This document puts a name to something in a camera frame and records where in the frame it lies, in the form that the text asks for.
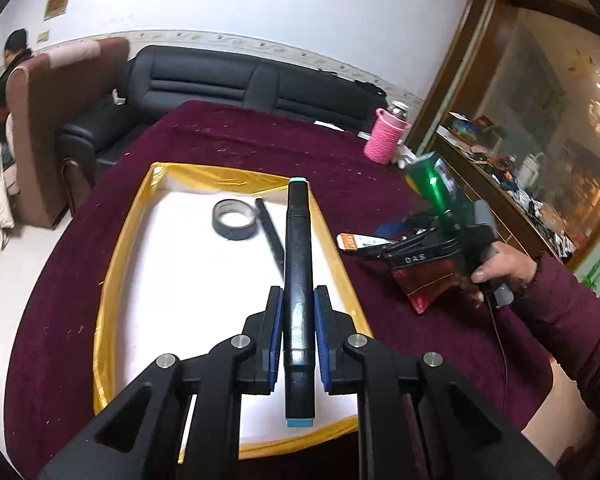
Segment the silver screw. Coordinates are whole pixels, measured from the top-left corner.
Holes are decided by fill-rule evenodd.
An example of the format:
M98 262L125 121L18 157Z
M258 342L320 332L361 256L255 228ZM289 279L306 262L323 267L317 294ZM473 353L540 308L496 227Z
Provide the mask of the silver screw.
M351 334L347 337L347 343L353 346L353 348L362 348L366 345L366 337L362 334Z
M251 343L251 338L248 335L240 334L231 339L231 345L236 348L246 348Z
M155 363L160 368L171 368L174 364L176 364L176 356L173 354L162 354L155 360Z
M437 352L427 352L422 357L422 360L424 361L424 364L432 368L440 366L443 362L442 355Z

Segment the sofa backrest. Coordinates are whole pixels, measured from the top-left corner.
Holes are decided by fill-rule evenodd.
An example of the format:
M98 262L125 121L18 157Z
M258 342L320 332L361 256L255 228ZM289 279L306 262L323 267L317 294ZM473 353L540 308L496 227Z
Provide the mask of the sofa backrest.
M368 130L385 107L370 91L333 73L245 54L173 46L138 52L124 88L142 120L153 123L186 101L235 105L350 131Z
M54 141L70 119L111 92L129 53L125 38L59 46L22 63L7 81L18 171L17 213L50 228L66 206Z

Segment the maroon sleeve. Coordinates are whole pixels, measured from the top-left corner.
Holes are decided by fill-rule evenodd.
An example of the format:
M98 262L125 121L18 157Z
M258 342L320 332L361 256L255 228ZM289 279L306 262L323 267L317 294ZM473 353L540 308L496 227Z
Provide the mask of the maroon sleeve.
M578 383L600 417L600 300L558 260L538 258L538 270L513 311Z

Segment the tape roll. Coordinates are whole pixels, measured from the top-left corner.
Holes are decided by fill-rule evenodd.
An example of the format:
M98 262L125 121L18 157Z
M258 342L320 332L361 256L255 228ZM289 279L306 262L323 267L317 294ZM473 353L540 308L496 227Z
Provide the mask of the tape roll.
M249 223L242 226L227 225L222 222L222 216L227 213L240 213L248 219ZM212 226L216 233L227 240L246 240L258 231L256 211L249 204L241 200L231 198L221 200L214 206Z

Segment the brown armchair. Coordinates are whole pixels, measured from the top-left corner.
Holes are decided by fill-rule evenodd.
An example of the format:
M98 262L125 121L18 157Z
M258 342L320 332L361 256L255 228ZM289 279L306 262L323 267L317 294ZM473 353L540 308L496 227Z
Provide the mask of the brown armchair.
M7 82L20 192L16 216L52 228L67 204L55 154L59 129L118 84L125 38L52 48L16 67Z

